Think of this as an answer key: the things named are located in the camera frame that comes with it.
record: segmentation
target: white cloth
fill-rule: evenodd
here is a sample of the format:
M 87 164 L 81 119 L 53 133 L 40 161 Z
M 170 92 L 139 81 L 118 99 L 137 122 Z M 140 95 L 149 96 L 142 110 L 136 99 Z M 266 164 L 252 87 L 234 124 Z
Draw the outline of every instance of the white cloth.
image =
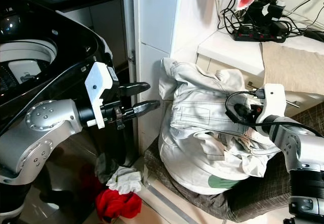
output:
M 173 104 L 164 118 L 159 150 L 178 183 L 212 195 L 249 176 L 263 177 L 267 161 L 280 149 L 268 137 L 233 123 L 225 114 L 227 96 L 243 90 L 243 77 L 237 69 L 219 70 L 214 75 L 195 64 L 163 59 L 159 92 Z M 250 106 L 251 101 L 245 95 L 232 97 L 232 110 L 236 103 Z M 219 184 L 214 184 L 216 178 L 220 178 Z
M 128 194 L 129 192 L 138 192 L 142 185 L 141 173 L 137 172 L 135 168 L 119 166 L 116 172 L 108 180 L 106 186 L 110 190 L 118 190 L 120 195 Z

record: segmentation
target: tiled floor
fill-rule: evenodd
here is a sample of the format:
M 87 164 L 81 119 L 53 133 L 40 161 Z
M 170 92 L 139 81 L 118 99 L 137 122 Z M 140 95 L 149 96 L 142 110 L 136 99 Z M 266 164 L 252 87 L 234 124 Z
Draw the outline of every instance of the tiled floor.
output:
M 139 160 L 135 167 L 143 171 L 143 161 Z M 142 198 L 142 210 L 133 219 L 120 217 L 114 224 L 234 224 L 217 219 L 182 198 L 175 195 L 163 184 L 150 176 L 148 184 L 142 186 L 137 194 Z M 290 218 L 288 208 L 279 209 L 258 216 L 241 224 L 282 224 L 282 220 Z M 94 211 L 83 224 L 103 223 Z

